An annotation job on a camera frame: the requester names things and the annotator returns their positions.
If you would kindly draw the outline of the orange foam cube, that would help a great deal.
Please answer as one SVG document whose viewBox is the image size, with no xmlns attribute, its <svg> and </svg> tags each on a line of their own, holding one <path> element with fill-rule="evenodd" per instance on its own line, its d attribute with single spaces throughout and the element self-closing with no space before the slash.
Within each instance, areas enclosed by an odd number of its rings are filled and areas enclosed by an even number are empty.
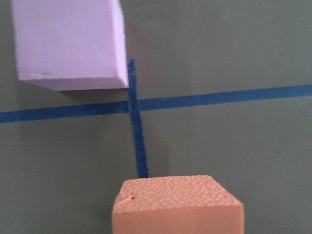
<svg viewBox="0 0 312 234">
<path fill-rule="evenodd" d="M 244 206 L 209 175 L 131 179 L 112 209 L 115 234 L 242 234 Z"/>
</svg>

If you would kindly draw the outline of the pink foam cube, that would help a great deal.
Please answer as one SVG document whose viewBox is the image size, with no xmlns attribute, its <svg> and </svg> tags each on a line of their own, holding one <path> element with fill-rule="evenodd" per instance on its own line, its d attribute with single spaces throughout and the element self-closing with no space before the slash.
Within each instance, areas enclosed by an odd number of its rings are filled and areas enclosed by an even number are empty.
<svg viewBox="0 0 312 234">
<path fill-rule="evenodd" d="M 128 87 L 118 0 L 11 2 L 18 79 L 57 90 Z"/>
</svg>

